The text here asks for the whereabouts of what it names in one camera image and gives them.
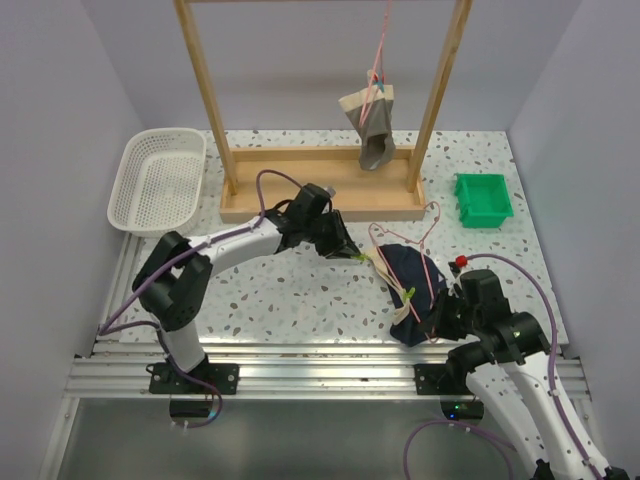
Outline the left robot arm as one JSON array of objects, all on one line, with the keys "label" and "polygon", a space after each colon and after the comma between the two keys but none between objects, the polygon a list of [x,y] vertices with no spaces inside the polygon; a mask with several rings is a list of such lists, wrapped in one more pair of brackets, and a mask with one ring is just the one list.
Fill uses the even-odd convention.
[{"label": "left robot arm", "polygon": [[352,259],[360,250],[351,239],[332,194],[306,184],[293,199],[263,209],[250,221],[206,237],[164,234],[134,279],[133,293],[158,323],[158,338],[172,379],[185,392],[201,390],[208,379],[206,354],[195,318],[210,278],[258,257],[314,246],[326,259]]}]

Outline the navy blue underwear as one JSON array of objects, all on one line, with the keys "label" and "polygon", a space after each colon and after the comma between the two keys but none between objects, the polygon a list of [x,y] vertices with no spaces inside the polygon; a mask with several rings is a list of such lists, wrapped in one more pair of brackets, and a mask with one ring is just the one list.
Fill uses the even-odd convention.
[{"label": "navy blue underwear", "polygon": [[429,257],[399,244],[374,247],[367,255],[390,290],[391,336],[408,347],[427,341],[434,335],[428,316],[435,296],[447,289],[444,274]]}]

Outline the pink wire hanger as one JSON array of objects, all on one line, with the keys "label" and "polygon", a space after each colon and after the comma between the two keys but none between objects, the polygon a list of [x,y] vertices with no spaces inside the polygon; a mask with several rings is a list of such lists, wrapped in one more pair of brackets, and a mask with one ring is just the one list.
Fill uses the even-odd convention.
[{"label": "pink wire hanger", "polygon": [[391,336],[408,347],[438,340],[432,314],[438,294],[447,286],[445,276],[426,248],[426,240],[440,221],[441,206],[436,201],[427,206],[435,214],[419,239],[413,240],[372,222],[368,226],[372,248],[364,254],[364,261],[371,264],[391,294],[394,306]]}]

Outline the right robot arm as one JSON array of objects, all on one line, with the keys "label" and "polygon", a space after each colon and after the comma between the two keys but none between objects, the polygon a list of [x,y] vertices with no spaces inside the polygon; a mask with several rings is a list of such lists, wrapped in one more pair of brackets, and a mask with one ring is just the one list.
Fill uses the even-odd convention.
[{"label": "right robot arm", "polygon": [[431,311],[438,333],[460,341],[442,366],[417,364],[421,394],[475,396],[532,479],[625,479],[582,424],[538,320],[515,312],[489,269],[457,269]]}]

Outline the green clothespin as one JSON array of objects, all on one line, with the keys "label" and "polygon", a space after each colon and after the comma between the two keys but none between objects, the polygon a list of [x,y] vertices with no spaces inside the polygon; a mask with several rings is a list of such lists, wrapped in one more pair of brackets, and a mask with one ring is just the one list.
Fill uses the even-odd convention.
[{"label": "green clothespin", "polygon": [[359,255],[353,256],[353,259],[357,260],[357,261],[359,261],[361,263],[365,263],[365,262],[369,262],[371,260],[371,257],[366,255],[366,254],[361,253]]},{"label": "green clothespin", "polygon": [[414,294],[415,294],[415,288],[414,287],[411,287],[409,290],[404,290],[402,292],[402,297],[401,297],[402,302],[404,304],[410,302],[411,298],[413,297]]}]

